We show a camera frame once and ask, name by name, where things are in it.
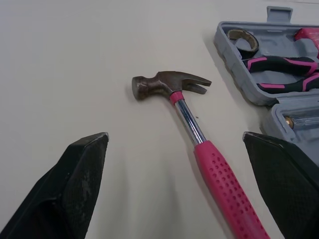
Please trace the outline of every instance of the hammer claw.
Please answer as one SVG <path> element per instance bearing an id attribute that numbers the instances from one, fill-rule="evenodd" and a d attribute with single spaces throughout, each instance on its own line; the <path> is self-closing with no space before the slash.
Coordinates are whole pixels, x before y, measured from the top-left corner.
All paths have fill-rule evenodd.
<path id="1" fill-rule="evenodd" d="M 184 82 L 186 82 L 187 84 L 192 83 L 192 84 L 199 84 L 199 85 L 203 85 L 203 86 L 210 86 L 211 81 L 205 79 L 205 78 L 201 78 L 199 76 L 195 76 L 189 73 L 184 73 L 184 72 L 179 72 L 182 77 L 184 78 Z"/>
<path id="2" fill-rule="evenodd" d="M 204 95 L 207 91 L 205 88 L 203 88 L 199 85 L 193 84 L 193 83 L 185 84 L 182 88 L 183 88 L 183 90 L 193 91 L 193 92 L 199 93 L 201 95 Z"/>

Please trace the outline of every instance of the white table surface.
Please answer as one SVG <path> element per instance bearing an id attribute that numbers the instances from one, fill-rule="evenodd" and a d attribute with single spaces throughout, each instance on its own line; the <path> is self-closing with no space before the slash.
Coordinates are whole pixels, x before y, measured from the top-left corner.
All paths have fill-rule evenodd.
<path id="1" fill-rule="evenodd" d="M 283 238 L 242 134 L 267 113 L 246 101 L 212 43 L 222 20 L 265 21 L 266 6 L 319 24 L 316 4 L 261 0 L 3 0 L 0 3 L 0 229 L 65 148 L 107 131 L 86 238 L 231 238 L 169 102 L 137 102 L 133 76 L 175 70 L 211 80 L 185 92 L 205 136 L 234 170 L 271 238 Z"/>

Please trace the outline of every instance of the pink and black pliers handle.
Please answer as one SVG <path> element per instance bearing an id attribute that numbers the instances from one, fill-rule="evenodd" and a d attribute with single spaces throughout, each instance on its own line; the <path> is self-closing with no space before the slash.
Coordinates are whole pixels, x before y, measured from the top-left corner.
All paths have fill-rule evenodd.
<path id="1" fill-rule="evenodd" d="M 305 78 L 290 84 L 257 84 L 261 90 L 269 94 L 304 92 L 319 88 L 319 73 L 314 73 L 318 71 L 318 63 L 309 57 L 288 58 L 263 56 L 244 60 L 243 62 L 250 73 L 277 71 L 297 76 L 306 76 Z"/>

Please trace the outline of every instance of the claw hammer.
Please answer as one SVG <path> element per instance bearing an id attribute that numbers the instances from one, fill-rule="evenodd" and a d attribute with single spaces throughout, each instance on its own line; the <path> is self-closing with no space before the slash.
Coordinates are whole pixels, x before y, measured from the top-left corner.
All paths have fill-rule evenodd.
<path id="1" fill-rule="evenodd" d="M 194 144 L 194 154 L 201 175 L 238 239 L 269 239 L 245 192 L 223 155 L 206 140 L 185 103 L 182 90 L 205 94 L 211 81 L 184 72 L 163 71 L 153 78 L 133 77 L 132 90 L 137 100 L 161 94 L 175 106 Z"/>

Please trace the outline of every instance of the pink tool handle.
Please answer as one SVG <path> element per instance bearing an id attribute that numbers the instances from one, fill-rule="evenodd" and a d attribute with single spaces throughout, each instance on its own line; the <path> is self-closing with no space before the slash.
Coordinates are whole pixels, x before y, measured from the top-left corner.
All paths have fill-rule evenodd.
<path id="1" fill-rule="evenodd" d="M 210 141 L 195 146 L 198 167 L 238 239 L 269 239 L 225 158 Z"/>

